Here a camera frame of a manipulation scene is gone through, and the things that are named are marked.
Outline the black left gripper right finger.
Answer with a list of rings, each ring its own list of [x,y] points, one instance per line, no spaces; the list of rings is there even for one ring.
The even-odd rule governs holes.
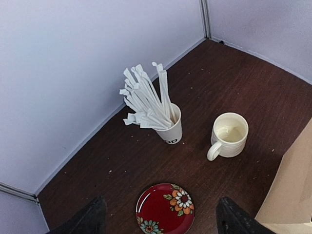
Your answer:
[[[274,234],[227,196],[218,201],[216,222],[219,234]]]

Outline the brown paper bag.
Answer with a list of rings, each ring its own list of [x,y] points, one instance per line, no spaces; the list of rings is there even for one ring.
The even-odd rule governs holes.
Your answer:
[[[312,123],[283,155],[256,220],[277,234],[312,232]]]

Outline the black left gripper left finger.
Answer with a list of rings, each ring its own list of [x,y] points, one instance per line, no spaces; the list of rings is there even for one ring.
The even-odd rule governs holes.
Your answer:
[[[104,197],[95,197],[72,218],[50,230],[48,234],[105,234],[106,212]]]

